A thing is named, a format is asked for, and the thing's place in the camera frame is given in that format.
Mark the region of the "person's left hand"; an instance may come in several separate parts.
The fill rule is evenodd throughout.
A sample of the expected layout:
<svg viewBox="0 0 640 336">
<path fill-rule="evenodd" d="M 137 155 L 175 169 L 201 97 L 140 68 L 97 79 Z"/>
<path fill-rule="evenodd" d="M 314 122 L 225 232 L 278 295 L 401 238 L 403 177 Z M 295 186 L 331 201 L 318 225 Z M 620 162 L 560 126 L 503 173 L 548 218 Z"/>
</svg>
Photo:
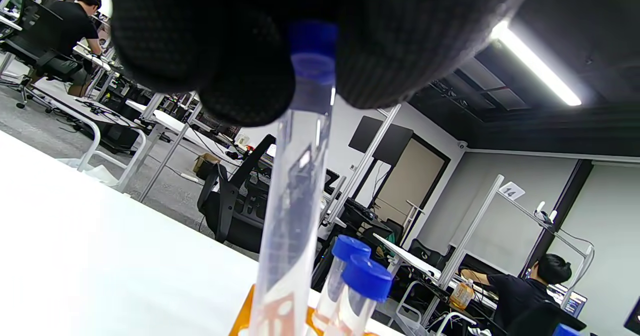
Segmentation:
<svg viewBox="0 0 640 336">
<path fill-rule="evenodd" d="M 125 69 L 160 93 L 197 91 L 227 124 L 291 107 L 294 25 L 336 26 L 336 92 L 357 109 L 398 105 L 485 48 L 525 0 L 111 0 Z"/>
</svg>

